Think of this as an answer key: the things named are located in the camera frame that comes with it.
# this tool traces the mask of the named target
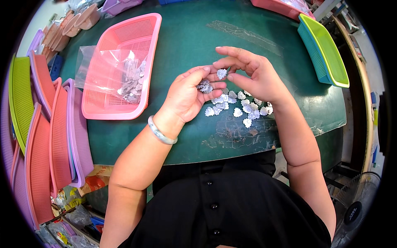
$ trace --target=hand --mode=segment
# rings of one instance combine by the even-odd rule
[[[221,46],[215,49],[221,55],[228,55],[213,63],[214,68],[229,68],[227,79],[249,92],[253,97],[277,104],[288,93],[269,60],[241,48]],[[237,74],[243,70],[251,78]]]
[[[176,138],[183,125],[199,113],[206,101],[220,97],[226,88],[225,82],[218,81],[217,69],[212,65],[194,67],[179,75],[171,84],[163,106],[153,117],[159,130],[169,138]],[[201,80],[207,79],[213,91],[203,94],[196,88]]]

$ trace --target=green plastic basket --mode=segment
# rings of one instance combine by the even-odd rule
[[[300,14],[299,19],[301,23],[298,33],[312,59],[318,80],[321,83],[349,88],[345,65],[328,30],[307,15]]]
[[[8,80],[8,96],[10,100],[11,120],[15,136],[22,153],[25,155],[27,133],[32,120],[33,106],[32,90],[30,88],[29,57],[12,57]]]

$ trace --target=plastic bag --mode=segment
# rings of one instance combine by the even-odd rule
[[[75,211],[67,213],[65,217],[79,229],[92,224],[90,213],[82,205],[78,205]]]
[[[147,51],[106,50],[81,46],[77,55],[75,86],[111,94],[139,104],[148,86]]]
[[[81,236],[72,236],[70,242],[75,248],[99,248],[96,244]]]
[[[87,9],[91,4],[98,4],[98,7],[101,6],[105,0],[69,0],[67,3],[71,10],[77,13],[82,13],[85,9]]]
[[[307,6],[305,0],[280,0],[280,1],[302,11],[303,13],[310,12],[309,6]]]

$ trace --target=green table surface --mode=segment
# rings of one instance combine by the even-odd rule
[[[215,52],[216,46],[240,47],[267,57],[316,136],[346,124],[342,91],[318,82],[309,54],[297,32],[298,23],[256,8],[247,0],[200,0],[165,6],[160,6],[155,0],[147,0],[114,18],[101,19],[91,29],[82,30],[73,37],[60,53],[65,59],[60,75],[63,81],[75,76],[80,46],[96,45],[110,26],[152,12],[162,16],[162,23],[148,107],[134,120],[87,120],[95,164],[113,165],[124,148],[145,127],[148,117],[159,110],[170,84],[179,74],[197,65],[212,64],[222,57]],[[235,92],[240,90],[228,81],[227,87]],[[233,117],[234,108],[241,108],[239,100],[218,116],[206,117],[204,111],[208,106],[212,103],[205,103],[197,117],[185,125],[165,164],[217,160],[280,147],[273,115],[261,116],[247,129],[243,125],[247,114]],[[331,157],[339,151],[340,138],[321,136],[317,140],[322,156]],[[327,162],[323,169],[334,166],[332,163]]]

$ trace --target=electric fan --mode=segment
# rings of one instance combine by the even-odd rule
[[[345,247],[356,235],[372,201],[375,198],[380,176],[364,172],[354,177],[332,200],[337,226],[331,247]]]

